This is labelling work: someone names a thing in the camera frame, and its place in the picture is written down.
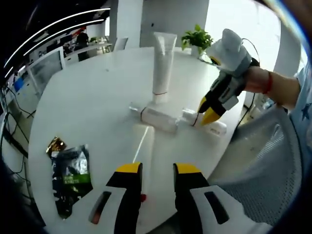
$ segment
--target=red string bracelet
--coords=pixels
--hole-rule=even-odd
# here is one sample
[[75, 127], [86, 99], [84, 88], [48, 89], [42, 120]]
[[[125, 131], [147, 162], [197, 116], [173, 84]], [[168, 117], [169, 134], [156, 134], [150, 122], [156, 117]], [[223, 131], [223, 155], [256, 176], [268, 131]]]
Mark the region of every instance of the red string bracelet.
[[268, 71], [268, 73], [269, 73], [268, 85], [267, 85], [267, 89], [263, 92], [263, 94], [267, 94], [272, 89], [273, 78], [272, 78], [271, 72]]

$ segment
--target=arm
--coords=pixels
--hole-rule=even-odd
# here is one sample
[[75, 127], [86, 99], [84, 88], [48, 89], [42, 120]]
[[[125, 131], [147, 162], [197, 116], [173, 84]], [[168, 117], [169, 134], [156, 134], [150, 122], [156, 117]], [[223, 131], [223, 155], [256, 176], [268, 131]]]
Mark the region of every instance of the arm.
[[[300, 93], [299, 81], [270, 72], [272, 76], [271, 90], [266, 94], [277, 104], [291, 110], [295, 107]], [[246, 91], [263, 93], [268, 88], [269, 72], [259, 67], [250, 68], [245, 74]]]

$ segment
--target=white round table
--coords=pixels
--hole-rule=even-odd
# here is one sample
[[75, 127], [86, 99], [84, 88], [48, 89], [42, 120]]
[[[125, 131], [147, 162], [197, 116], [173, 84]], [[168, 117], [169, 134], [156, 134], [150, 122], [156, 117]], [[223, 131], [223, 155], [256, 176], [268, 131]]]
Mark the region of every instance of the white round table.
[[[107, 53], [73, 64], [56, 73], [46, 86], [33, 121], [29, 143], [29, 177], [34, 199], [50, 233], [102, 233], [89, 222], [93, 206], [115, 169], [131, 163], [129, 140], [134, 120], [131, 101], [152, 100], [154, 49], [138, 48]], [[154, 106], [173, 117], [182, 109], [197, 110], [218, 70], [176, 49], [168, 103]], [[146, 233], [175, 212], [173, 163], [187, 162], [205, 177], [213, 172], [224, 154], [240, 119], [245, 92], [239, 103], [221, 121], [227, 125], [224, 137], [180, 127], [177, 134], [155, 129], [151, 183], [140, 209], [137, 233]], [[72, 215], [62, 220], [52, 190], [51, 160], [45, 150], [54, 136], [68, 148], [89, 145], [93, 191], [73, 206]]]

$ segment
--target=green leaves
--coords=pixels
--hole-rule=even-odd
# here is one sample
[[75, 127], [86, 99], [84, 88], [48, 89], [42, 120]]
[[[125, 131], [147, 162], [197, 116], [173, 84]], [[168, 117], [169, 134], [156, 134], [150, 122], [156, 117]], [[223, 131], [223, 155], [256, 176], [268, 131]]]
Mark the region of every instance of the green leaves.
[[198, 47], [198, 50], [202, 52], [210, 47], [214, 41], [211, 36], [205, 32], [205, 30], [200, 28], [198, 24], [195, 25], [194, 32], [186, 31], [185, 34], [186, 35], [181, 38], [183, 50], [190, 45], [195, 45]]

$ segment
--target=white pot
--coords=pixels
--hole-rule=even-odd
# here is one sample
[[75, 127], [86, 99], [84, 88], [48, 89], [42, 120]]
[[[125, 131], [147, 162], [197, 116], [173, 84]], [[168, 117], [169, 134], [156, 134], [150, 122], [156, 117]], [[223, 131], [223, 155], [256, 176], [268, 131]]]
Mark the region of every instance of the white pot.
[[196, 57], [196, 58], [199, 58], [199, 56], [200, 56], [200, 53], [198, 52], [198, 47], [197, 46], [195, 46], [195, 45], [192, 45], [191, 46], [191, 56], [194, 56], [194, 57]]

